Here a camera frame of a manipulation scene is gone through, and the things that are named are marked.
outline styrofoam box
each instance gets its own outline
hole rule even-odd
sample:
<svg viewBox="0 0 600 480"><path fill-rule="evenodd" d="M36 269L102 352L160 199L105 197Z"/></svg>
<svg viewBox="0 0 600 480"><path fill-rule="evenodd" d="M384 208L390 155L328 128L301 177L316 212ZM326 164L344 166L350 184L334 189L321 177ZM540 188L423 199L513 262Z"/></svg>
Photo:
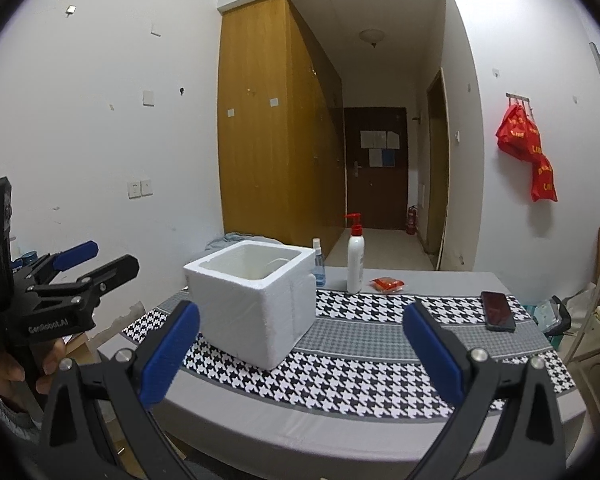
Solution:
<svg viewBox="0 0 600 480"><path fill-rule="evenodd" d="M184 267L200 332L213 346L266 370L315 321L315 251L245 240Z"/></svg>

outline light switch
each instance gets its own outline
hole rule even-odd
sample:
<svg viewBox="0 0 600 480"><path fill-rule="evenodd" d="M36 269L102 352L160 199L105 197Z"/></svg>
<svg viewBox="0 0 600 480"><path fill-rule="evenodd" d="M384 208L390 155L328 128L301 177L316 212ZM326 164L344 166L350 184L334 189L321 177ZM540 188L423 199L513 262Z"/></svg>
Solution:
<svg viewBox="0 0 600 480"><path fill-rule="evenodd" d="M129 198L138 198L142 196L142 190L139 182L127 182L126 183L126 193L129 195Z"/></svg>
<svg viewBox="0 0 600 480"><path fill-rule="evenodd" d="M154 105L154 93L151 90L142 90L142 104L144 106Z"/></svg>
<svg viewBox="0 0 600 480"><path fill-rule="evenodd" d="M154 194L154 187L152 186L150 180L141 180L140 187L142 191L142 196L149 196Z"/></svg>

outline wooden wardrobe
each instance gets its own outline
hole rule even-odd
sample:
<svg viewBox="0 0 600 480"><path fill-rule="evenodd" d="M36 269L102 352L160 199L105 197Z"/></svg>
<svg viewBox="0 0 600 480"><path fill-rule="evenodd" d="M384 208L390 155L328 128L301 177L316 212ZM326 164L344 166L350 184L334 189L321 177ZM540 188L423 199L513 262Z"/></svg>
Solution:
<svg viewBox="0 0 600 480"><path fill-rule="evenodd" d="M325 254L344 229L342 82L289 0L222 16L218 154L225 232Z"/></svg>

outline sleeve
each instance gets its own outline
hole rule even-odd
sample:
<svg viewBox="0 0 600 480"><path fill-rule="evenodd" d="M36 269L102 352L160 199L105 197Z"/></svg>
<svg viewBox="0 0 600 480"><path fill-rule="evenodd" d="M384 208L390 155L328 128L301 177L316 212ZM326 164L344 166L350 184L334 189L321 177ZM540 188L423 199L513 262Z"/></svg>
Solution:
<svg viewBox="0 0 600 480"><path fill-rule="evenodd" d="M40 428L31 420L28 413L16 413L9 409L0 399L0 420L11 433L24 439L37 443L40 437Z"/></svg>

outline doorway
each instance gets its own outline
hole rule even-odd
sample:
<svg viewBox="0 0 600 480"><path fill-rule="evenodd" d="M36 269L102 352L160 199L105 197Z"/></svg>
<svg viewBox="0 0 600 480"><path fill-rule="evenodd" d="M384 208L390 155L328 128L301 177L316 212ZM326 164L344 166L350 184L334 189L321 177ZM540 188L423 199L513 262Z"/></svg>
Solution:
<svg viewBox="0 0 600 480"><path fill-rule="evenodd" d="M345 108L347 212L374 229L406 228L407 110Z"/></svg>
<svg viewBox="0 0 600 480"><path fill-rule="evenodd" d="M429 213L424 249L427 254L430 254L431 261L438 270L449 196L449 131L442 71L438 72L427 90L427 110L429 112Z"/></svg>

